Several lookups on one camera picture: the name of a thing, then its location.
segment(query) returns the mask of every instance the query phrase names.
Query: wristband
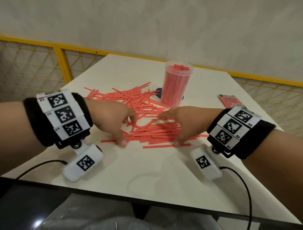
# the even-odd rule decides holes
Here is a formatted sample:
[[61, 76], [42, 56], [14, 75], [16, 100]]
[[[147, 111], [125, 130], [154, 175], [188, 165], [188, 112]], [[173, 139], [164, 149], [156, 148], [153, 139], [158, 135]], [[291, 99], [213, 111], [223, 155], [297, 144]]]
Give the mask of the wristband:
[[249, 110], [234, 107], [223, 110], [214, 119], [207, 130], [207, 140], [225, 157], [236, 155], [245, 159], [275, 127]]
[[71, 94], [69, 90], [59, 90], [38, 94], [37, 98], [26, 98], [23, 104], [42, 145], [49, 147], [55, 143], [62, 149], [90, 134], [93, 123], [82, 96]]

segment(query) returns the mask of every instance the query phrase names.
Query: black cable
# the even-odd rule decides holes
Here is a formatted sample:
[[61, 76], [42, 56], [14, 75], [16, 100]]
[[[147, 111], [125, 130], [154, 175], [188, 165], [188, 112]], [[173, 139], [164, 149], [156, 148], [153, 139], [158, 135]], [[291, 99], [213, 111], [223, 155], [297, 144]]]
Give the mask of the black cable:
[[232, 168], [222, 166], [222, 167], [219, 167], [219, 169], [229, 169], [229, 170], [233, 171], [238, 177], [240, 177], [241, 181], [243, 182], [243, 184], [244, 184], [244, 186], [247, 190], [248, 199], [249, 199], [249, 221], [248, 221], [247, 230], [249, 230], [250, 225], [251, 225], [251, 219], [252, 219], [252, 205], [251, 205], [251, 196], [250, 196], [250, 192], [248, 190], [248, 187], [247, 187], [246, 183], [244, 182], [244, 180], [242, 179], [242, 177], [235, 170], [233, 170]]
[[51, 160], [51, 161], [45, 161], [45, 162], [42, 162], [41, 164], [38, 164], [32, 168], [30, 168], [29, 170], [25, 171], [24, 173], [22, 173], [20, 176], [18, 176], [16, 178], [16, 180], [19, 180], [21, 177], [23, 177], [25, 174], [27, 174], [28, 172], [32, 171], [33, 169], [39, 167], [40, 165], [44, 165], [44, 164], [47, 164], [47, 163], [50, 163], [50, 162], [61, 162], [62, 164], [64, 165], [67, 165], [68, 163], [66, 161], [62, 161], [62, 160]]

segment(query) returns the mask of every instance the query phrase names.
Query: hand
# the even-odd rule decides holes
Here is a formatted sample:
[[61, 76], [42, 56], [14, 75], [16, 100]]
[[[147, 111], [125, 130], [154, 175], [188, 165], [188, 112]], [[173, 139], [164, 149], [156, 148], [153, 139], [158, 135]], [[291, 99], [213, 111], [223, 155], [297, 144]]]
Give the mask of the hand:
[[96, 101], [84, 98], [91, 114], [92, 121], [98, 129], [113, 135], [120, 146], [126, 146], [126, 139], [121, 131], [122, 123], [128, 122], [128, 117], [135, 123], [136, 112], [127, 105], [117, 101]]
[[181, 132], [177, 135], [174, 144], [180, 147], [187, 138], [205, 132], [222, 110], [194, 106], [173, 107], [160, 113], [157, 118], [172, 118], [179, 122]]

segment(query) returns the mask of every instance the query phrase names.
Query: forearm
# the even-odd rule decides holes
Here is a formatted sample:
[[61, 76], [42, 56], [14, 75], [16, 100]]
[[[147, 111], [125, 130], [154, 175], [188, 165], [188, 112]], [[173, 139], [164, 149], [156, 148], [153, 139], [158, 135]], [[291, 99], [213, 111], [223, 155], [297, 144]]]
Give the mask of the forearm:
[[303, 221], [303, 140], [273, 130], [245, 160], [247, 169]]
[[0, 175], [43, 152], [22, 102], [0, 103]]

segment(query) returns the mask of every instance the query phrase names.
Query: fingernail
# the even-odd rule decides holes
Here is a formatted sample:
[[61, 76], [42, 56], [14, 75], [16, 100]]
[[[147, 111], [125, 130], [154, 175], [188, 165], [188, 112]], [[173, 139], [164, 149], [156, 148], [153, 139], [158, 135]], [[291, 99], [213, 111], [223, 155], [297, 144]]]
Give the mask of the fingernail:
[[177, 142], [177, 141], [174, 142], [174, 145], [175, 145], [175, 147], [177, 147], [177, 148], [181, 146], [181, 144], [180, 144], [179, 142]]
[[126, 146], [126, 140], [121, 141], [120, 146], [125, 147]]

